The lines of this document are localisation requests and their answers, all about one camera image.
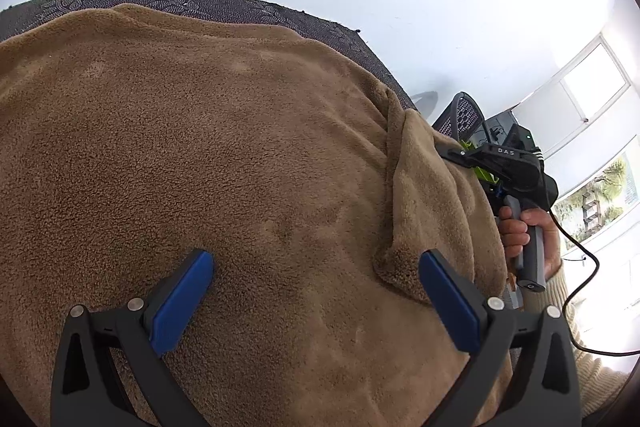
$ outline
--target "metal screw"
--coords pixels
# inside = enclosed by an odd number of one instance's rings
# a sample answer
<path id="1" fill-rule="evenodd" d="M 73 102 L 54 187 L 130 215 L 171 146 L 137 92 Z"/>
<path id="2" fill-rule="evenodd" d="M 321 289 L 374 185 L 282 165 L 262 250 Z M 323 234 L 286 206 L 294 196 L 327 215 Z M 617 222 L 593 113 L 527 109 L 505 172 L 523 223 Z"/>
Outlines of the metal screw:
<path id="1" fill-rule="evenodd" d="M 489 297 L 486 303 L 489 305 L 489 308 L 497 312 L 504 309 L 504 301 L 499 297 Z"/>
<path id="2" fill-rule="evenodd" d="M 560 315 L 562 315 L 560 310 L 558 308 L 556 308 L 555 306 L 547 306 L 546 307 L 546 314 L 549 315 L 549 317 L 551 317 L 552 319 L 559 319 Z"/>
<path id="3" fill-rule="evenodd" d="M 127 303 L 127 308 L 129 308 L 132 312 L 137 312 L 144 305 L 145 305 L 145 301 L 143 301 L 140 297 L 133 297 Z"/>
<path id="4" fill-rule="evenodd" d="M 83 313 L 84 313 L 84 308 L 82 308 L 80 304 L 76 304 L 73 308 L 71 308 L 69 315 L 75 318 L 75 317 L 79 317 Z"/>

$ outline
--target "blanket fold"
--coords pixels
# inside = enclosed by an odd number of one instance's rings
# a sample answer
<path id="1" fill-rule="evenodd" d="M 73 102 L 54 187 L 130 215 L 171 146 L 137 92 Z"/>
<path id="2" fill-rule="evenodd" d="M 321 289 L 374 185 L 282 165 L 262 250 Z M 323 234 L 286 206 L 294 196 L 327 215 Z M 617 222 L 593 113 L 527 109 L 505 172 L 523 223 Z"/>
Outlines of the blanket fold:
<path id="1" fill-rule="evenodd" d="M 69 309 L 145 295 L 197 247 L 216 279 L 165 360 L 211 425 L 420 425 L 467 360 L 420 253 L 440 248 L 486 295 L 506 274 L 478 182 L 434 152 L 444 139 L 286 28 L 122 5 L 1 43 L 0 374 L 48 426 Z"/>

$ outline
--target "dark patterned fabric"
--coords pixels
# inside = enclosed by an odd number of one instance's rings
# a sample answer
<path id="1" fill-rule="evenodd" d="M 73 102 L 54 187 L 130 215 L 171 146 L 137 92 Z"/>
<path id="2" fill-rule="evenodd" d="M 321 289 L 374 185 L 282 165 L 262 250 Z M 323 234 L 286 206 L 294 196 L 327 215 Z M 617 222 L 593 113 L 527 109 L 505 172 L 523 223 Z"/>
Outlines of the dark patterned fabric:
<path id="1" fill-rule="evenodd" d="M 357 31 L 335 22 L 313 17 L 257 0 L 33 0 L 0 12 L 0 41 L 31 30 L 65 13 L 84 8 L 111 8 L 133 3 L 155 10 L 226 23 L 273 24 L 285 26 L 299 35 L 324 42 L 349 57 L 398 96 L 403 108 L 415 108 L 407 93 L 385 65 L 362 41 Z"/>

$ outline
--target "window frame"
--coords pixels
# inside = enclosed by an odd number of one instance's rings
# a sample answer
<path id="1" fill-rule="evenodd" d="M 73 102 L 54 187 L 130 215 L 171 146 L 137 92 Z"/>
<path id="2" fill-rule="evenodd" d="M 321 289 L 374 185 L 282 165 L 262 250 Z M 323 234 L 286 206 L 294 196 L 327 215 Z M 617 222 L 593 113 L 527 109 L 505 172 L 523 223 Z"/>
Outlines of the window frame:
<path id="1" fill-rule="evenodd" d="M 584 111 L 580 107 L 580 103 L 578 103 L 573 92 L 571 91 L 567 83 L 564 81 L 564 78 L 565 76 L 567 76 L 568 73 L 573 71 L 573 69 L 578 64 L 580 64 L 586 57 L 588 57 L 588 55 L 591 54 L 592 51 L 594 51 L 600 45 L 602 45 L 602 47 L 605 49 L 607 54 L 609 54 L 609 57 L 611 58 L 615 66 L 618 68 L 618 71 L 622 76 L 624 84 L 622 87 L 620 87 L 619 90 L 616 91 L 616 93 L 609 100 L 607 100 L 607 102 L 591 118 L 587 118 Z M 564 92 L 567 94 L 571 102 L 574 104 L 575 110 L 578 112 L 578 115 L 582 119 L 582 124 L 575 131 L 573 131 L 568 136 L 566 136 L 563 140 L 559 141 L 556 145 L 551 147 L 551 149 L 549 149 L 548 152 L 545 153 L 546 158 L 551 158 L 551 156 L 553 156 L 555 153 L 557 153 L 559 150 L 565 147 L 569 142 L 571 142 L 571 140 L 575 139 L 575 137 L 577 137 L 580 133 L 582 133 L 585 129 L 587 129 L 588 126 L 593 124 L 614 103 L 616 103 L 616 101 L 632 85 L 631 79 L 629 78 L 628 74 L 626 74 L 625 68 L 623 68 L 622 63 L 620 62 L 618 57 L 616 57 L 616 54 L 614 53 L 613 49 L 611 48 L 607 40 L 604 38 L 602 33 L 598 33 L 595 36 L 595 38 L 591 40 L 591 42 L 589 42 L 583 49 L 581 49 L 581 51 L 577 55 L 575 55 L 575 57 L 572 58 L 563 68 L 561 68 L 561 70 L 559 70 L 558 73 L 552 76 L 551 79 L 545 85 L 550 86 L 554 83 L 558 83 L 562 86 L 562 89 L 564 89 Z"/>

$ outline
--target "gray handle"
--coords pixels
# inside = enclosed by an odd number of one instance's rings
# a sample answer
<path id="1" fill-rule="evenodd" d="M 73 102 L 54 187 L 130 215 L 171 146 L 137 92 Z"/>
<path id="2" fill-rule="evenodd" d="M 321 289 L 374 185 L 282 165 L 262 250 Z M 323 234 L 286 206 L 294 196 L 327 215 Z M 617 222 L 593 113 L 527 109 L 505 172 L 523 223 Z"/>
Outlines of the gray handle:
<path id="1" fill-rule="evenodd" d="M 507 196 L 504 198 L 504 204 L 511 209 L 513 219 L 520 219 L 520 202 L 516 198 Z M 524 208 L 535 208 L 534 204 L 524 203 L 523 206 Z M 521 288 L 539 293 L 546 289 L 545 245 L 542 228 L 529 227 L 527 233 L 529 233 L 529 242 L 514 261 L 516 282 Z"/>

